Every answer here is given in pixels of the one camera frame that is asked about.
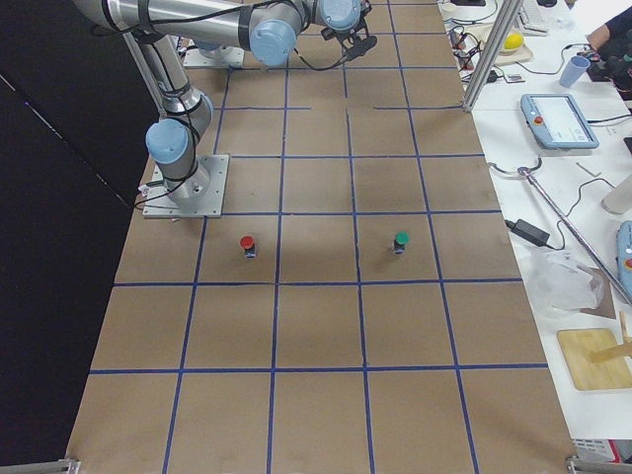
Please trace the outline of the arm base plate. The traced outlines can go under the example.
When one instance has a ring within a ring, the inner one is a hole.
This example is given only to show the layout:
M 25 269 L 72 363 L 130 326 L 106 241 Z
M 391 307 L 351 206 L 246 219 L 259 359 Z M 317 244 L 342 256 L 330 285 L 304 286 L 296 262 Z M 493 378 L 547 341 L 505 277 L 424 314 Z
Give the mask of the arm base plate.
M 144 218 L 219 218 L 222 214 L 230 156 L 200 155 L 196 172 L 174 192 L 168 193 L 163 176 L 154 166 L 152 180 L 159 183 L 147 191 L 142 205 Z
M 220 46 L 213 50 L 189 45 L 184 54 L 184 67 L 188 69 L 241 69 L 245 51 L 233 46 Z

